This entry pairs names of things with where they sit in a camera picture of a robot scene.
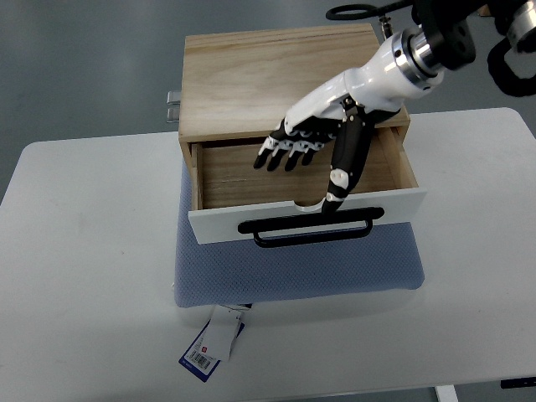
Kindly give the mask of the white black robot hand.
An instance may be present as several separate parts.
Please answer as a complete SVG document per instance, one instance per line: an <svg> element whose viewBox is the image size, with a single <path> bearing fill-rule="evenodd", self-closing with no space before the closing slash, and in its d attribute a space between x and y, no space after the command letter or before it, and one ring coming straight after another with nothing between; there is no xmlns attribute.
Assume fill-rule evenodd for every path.
<svg viewBox="0 0 536 402"><path fill-rule="evenodd" d="M387 38L364 66L344 70L294 104L264 140L254 167L290 172L334 143L322 213L331 214L357 186L377 124L405 101L439 85L444 69L420 28Z"/></svg>

